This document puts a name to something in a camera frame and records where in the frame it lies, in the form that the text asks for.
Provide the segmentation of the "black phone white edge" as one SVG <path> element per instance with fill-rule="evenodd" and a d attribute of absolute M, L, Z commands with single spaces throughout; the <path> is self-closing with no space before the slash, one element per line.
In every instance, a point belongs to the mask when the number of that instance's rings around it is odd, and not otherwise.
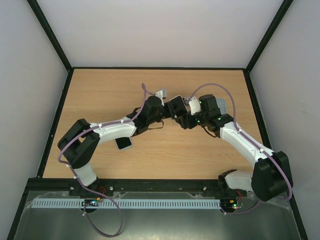
<path fill-rule="evenodd" d="M 188 113 L 184 98 L 181 95 L 177 95 L 170 99 L 167 102 L 167 105 L 172 119 L 177 119 Z"/>

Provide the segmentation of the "light blue phone case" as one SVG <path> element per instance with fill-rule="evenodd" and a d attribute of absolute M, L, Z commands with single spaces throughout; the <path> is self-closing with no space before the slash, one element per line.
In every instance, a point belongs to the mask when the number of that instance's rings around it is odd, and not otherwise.
<path fill-rule="evenodd" d="M 217 98 L 216 99 L 216 103 L 217 103 L 217 106 L 218 108 L 220 109 L 220 113 L 223 115 L 223 114 L 226 114 L 227 113 L 227 103 L 226 103 L 226 100 L 225 99 L 222 99 L 222 98 Z"/>

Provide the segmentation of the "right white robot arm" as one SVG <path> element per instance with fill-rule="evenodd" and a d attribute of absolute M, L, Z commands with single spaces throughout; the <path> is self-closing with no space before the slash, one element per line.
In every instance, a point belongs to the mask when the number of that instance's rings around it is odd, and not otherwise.
<path fill-rule="evenodd" d="M 292 194 L 292 176 L 288 156 L 275 152 L 248 135 L 234 118 L 222 114 L 212 94 L 190 100 L 180 95 L 171 99 L 172 117 L 183 129 L 207 128 L 215 137 L 233 146 L 250 163 L 253 172 L 229 170 L 219 177 L 218 191 L 229 196 L 235 189 L 254 192 L 264 202 L 283 193 Z"/>

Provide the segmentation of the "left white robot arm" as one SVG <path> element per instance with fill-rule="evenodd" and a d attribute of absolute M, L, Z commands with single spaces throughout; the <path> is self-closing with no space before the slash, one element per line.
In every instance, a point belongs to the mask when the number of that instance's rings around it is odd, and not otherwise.
<path fill-rule="evenodd" d="M 90 160 L 98 145 L 120 138 L 131 138 L 148 130 L 149 125 L 171 118 L 169 103 L 150 96 L 143 108 L 135 108 L 125 117 L 104 123 L 77 120 L 57 146 L 80 182 L 88 187 L 97 180 Z"/>

